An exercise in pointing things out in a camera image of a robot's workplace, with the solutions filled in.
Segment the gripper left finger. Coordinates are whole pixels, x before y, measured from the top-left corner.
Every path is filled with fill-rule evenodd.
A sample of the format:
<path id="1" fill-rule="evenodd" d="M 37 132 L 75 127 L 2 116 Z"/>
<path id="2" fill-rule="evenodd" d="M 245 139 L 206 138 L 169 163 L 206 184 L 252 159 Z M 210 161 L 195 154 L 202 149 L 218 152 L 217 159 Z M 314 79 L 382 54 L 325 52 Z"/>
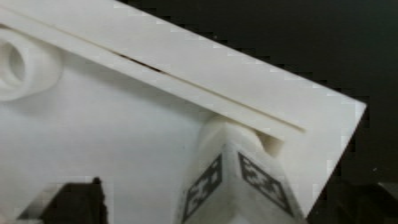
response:
<path id="1" fill-rule="evenodd" d="M 16 224 L 110 224 L 101 179 L 69 182 L 37 195 Z"/>

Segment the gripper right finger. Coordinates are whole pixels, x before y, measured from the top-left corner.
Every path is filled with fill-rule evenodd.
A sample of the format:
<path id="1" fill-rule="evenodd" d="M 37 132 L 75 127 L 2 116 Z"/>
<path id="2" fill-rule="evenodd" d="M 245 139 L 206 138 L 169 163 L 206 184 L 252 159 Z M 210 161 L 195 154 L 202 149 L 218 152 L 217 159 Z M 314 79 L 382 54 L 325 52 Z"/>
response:
<path id="1" fill-rule="evenodd" d="M 334 175 L 307 221 L 309 224 L 398 224 L 398 179 L 355 182 Z"/>

